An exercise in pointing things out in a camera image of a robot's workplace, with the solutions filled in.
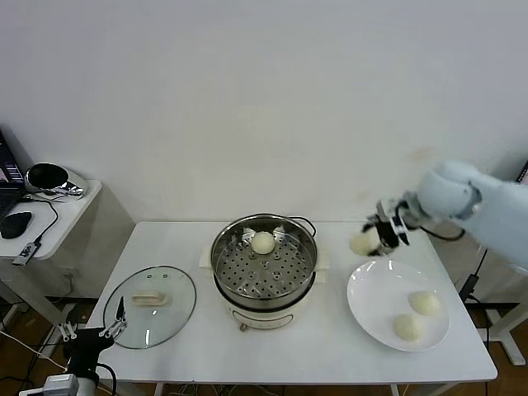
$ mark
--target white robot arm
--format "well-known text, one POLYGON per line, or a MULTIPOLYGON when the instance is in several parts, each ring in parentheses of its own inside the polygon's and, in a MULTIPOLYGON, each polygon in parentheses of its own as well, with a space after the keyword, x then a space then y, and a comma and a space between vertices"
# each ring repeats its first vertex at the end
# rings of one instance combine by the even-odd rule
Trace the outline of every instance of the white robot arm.
POLYGON ((528 274, 528 186, 445 161, 425 175, 416 192, 379 202, 377 209, 351 240, 357 254, 388 254, 408 244, 408 230, 448 219, 528 274))

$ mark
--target white plate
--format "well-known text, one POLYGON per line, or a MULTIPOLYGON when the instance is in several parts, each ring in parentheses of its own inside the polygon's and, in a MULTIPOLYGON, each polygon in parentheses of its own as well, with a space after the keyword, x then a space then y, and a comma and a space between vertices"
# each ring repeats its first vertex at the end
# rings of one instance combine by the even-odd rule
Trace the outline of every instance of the white plate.
POLYGON ((348 305, 357 322, 379 342, 400 351, 425 351, 442 341, 449 330, 446 304, 435 290, 434 283, 420 271, 385 257, 376 258, 358 267, 346 288, 348 305), (423 316, 411 307, 408 297, 415 291, 431 291, 441 303, 437 316, 423 316), (396 335, 394 318, 400 314, 416 314, 424 323, 424 336, 409 342, 396 335))

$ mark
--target computer mouse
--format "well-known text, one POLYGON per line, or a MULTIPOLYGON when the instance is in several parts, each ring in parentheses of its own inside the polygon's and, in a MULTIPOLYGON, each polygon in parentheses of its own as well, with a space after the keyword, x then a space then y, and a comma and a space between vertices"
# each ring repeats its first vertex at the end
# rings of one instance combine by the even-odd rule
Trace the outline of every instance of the computer mouse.
POLYGON ((31 212, 13 213, 0 221, 0 234, 2 238, 13 239, 20 237, 27 229, 31 220, 31 212))

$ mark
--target wooden floor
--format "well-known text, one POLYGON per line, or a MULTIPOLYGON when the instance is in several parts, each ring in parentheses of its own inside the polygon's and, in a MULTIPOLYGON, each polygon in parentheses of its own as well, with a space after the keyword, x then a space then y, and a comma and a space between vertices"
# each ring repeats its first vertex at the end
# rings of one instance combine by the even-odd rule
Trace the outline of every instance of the wooden floor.
MULTIPOLYGON (((7 312, 5 306, 0 307, 3 314, 7 312)), ((92 311, 92 305, 81 304, 78 305, 78 319, 80 322, 86 322, 89 314, 92 311)), ((476 323, 481 326, 480 321, 483 316, 480 312, 471 313, 476 323)), ((19 313, 15 320, 8 326, 10 333, 29 345, 35 345, 40 342, 42 337, 50 329, 50 325, 35 311, 30 310, 27 313, 19 313)), ((517 341, 517 345, 523 351, 524 355, 528 357, 528 321, 517 327, 513 332, 513 337, 517 341)), ((528 366, 515 367, 513 366, 501 345, 494 342, 490 344, 490 353, 498 370, 498 377, 494 381, 488 383, 489 396, 526 396, 528 395, 528 366)), ((0 335, 0 396, 16 395, 21 382, 12 379, 3 379, 6 376, 24 379, 26 377, 27 366, 29 365, 33 354, 18 345, 16 342, 0 335)), ((63 357, 62 347, 58 346, 53 359, 58 363, 65 365, 66 361, 63 357)), ((32 370, 29 378, 35 386, 42 386, 46 376, 58 374, 59 369, 50 362, 38 359, 32 370)), ((153 395, 153 384, 140 384, 149 396, 153 395)), ((413 385, 409 386, 407 396, 412 394, 413 385)), ((163 392, 164 395, 169 395, 171 392, 180 392, 182 385, 166 385, 163 392)), ((217 386, 217 392, 221 392, 221 388, 217 386)), ((268 386, 268 392, 272 392, 279 396, 390 396, 389 386, 268 386)), ((405 385, 399 385, 400 394, 403 394, 405 385)), ((211 385, 187 386, 185 394, 196 395, 196 390, 199 396, 215 396, 215 390, 211 385)), ((107 395, 101 390, 98 395, 107 395)), ((460 384, 454 387, 450 392, 445 393, 446 396, 484 396, 484 383, 460 384)), ((257 386, 237 386, 224 389, 222 396, 266 396, 265 389, 257 386)))

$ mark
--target small white table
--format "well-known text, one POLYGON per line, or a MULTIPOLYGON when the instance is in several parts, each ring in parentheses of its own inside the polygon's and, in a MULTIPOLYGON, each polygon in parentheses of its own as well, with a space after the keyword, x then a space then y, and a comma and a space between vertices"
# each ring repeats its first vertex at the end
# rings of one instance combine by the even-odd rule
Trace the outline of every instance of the small white table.
MULTIPOLYGON (((45 260, 53 256, 60 244, 66 239, 73 226, 78 222, 87 207, 101 190, 100 181, 89 180, 88 184, 88 193, 80 200, 53 203, 53 207, 59 214, 59 219, 46 232, 44 237, 42 237, 42 246, 35 253, 32 260, 45 260)), ((26 231, 18 238, 0 238, 0 259, 2 259, 0 260, 2 263, 0 267, 0 279, 10 290, 20 296, 21 299, 26 301, 26 303, 50 323, 58 324, 64 321, 67 310, 58 310, 43 296, 40 292, 39 285, 26 276, 25 267, 11 265, 12 259, 18 256, 25 245, 33 242, 55 217, 50 206, 42 202, 20 203, 12 209, 10 214, 25 211, 30 211, 33 215, 26 231)), ((49 276, 56 277, 56 281, 59 283, 64 282, 64 278, 56 272, 50 271, 49 276)), ((9 303, 15 303, 18 300, 13 293, 4 292, 2 293, 2 297, 6 298, 9 303)), ((16 310, 17 308, 14 306, 9 311, 7 318, 11 318, 16 310)))
MULTIPOLYGON (((352 271, 365 261, 348 248, 362 223, 316 223, 318 246, 327 253, 326 282, 315 284, 303 313, 283 328, 240 332, 200 255, 223 223, 140 223, 93 310, 88 327, 102 326, 111 292, 148 266, 175 266, 196 285, 196 308, 173 338, 147 350, 113 346, 100 361, 120 381, 201 384, 394 384, 423 383, 416 394, 440 394, 459 382, 491 380, 497 370, 436 252, 421 232, 394 258, 425 271, 449 306, 446 339, 430 351, 396 351, 369 336, 347 304, 352 271)), ((99 372, 108 378, 105 371, 99 372)))

